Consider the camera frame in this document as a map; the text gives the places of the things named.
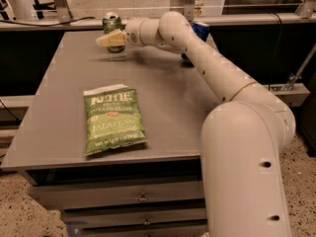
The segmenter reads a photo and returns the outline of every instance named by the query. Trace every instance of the drawer handle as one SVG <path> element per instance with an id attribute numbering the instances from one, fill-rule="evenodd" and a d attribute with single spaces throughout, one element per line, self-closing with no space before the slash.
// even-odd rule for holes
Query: drawer handle
<path id="1" fill-rule="evenodd" d="M 148 220 L 148 218 L 146 218 L 142 224 L 143 225 L 151 225 L 151 222 Z"/>
<path id="2" fill-rule="evenodd" d="M 138 199 L 139 202 L 148 202 L 148 198 L 145 196 L 145 193 L 140 194 L 141 197 Z"/>

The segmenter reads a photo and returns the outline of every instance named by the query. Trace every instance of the bag of chips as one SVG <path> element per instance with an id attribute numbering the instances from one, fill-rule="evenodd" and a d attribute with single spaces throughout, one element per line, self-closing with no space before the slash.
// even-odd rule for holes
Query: bag of chips
<path id="1" fill-rule="evenodd" d="M 85 91 L 84 98 L 86 155 L 146 141 L 135 89 L 117 84 Z"/>

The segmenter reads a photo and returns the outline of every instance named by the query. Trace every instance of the floor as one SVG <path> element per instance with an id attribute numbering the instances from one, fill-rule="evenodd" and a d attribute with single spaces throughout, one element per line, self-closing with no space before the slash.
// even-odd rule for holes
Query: floor
<path id="1" fill-rule="evenodd" d="M 209 14 L 220 13 L 222 0 Z M 123 16 L 159 16 L 170 0 L 68 0 L 75 17 L 102 18 L 116 8 Z M 293 237 L 316 237 L 316 158 L 306 154 L 299 135 L 280 153 L 285 194 Z M 46 211 L 28 196 L 30 185 L 18 174 L 0 176 L 0 235 L 3 237 L 66 237 L 57 211 Z"/>

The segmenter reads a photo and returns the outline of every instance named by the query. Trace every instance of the drawer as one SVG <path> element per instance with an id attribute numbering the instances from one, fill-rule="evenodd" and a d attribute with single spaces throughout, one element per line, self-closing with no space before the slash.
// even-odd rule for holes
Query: drawer
<path id="1" fill-rule="evenodd" d="M 79 210 L 61 213 L 61 219 L 73 229 L 124 225 L 154 225 L 206 219 L 204 199 L 145 206 Z"/>
<path id="2" fill-rule="evenodd" d="M 46 209 L 75 209 L 203 198 L 197 176 L 32 187 L 29 195 Z"/>
<path id="3" fill-rule="evenodd" d="M 197 237 L 207 232 L 205 220 L 188 221 L 182 223 L 161 224 L 154 227 L 122 227 L 99 228 L 80 231 L 81 237 L 166 237 L 166 236 L 192 236 Z"/>

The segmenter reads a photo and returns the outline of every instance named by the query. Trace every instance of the terrazzo floor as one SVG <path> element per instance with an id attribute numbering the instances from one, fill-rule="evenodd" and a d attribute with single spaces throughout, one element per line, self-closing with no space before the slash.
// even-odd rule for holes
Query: terrazzo floor
<path id="1" fill-rule="evenodd" d="M 152 6 L 164 7 L 168 6 L 169 0 L 147 1 L 151 1 Z M 99 17 L 104 12 L 98 8 L 107 8 L 109 4 L 112 3 L 114 6 L 119 2 L 121 0 L 68 0 L 70 8 L 77 17 L 91 16 L 92 11 Z M 130 6 L 136 8 L 139 4 L 131 2 Z M 145 11 L 148 12 L 142 8 L 137 13 L 143 14 Z M 280 153 L 293 237 L 316 237 L 316 158 L 308 157 L 306 152 L 304 141 L 296 135 L 291 144 Z M 28 196 L 29 186 L 18 174 L 0 176 L 0 236 L 68 236 L 66 226 L 59 219 L 59 212 L 47 211 L 32 200 Z"/>

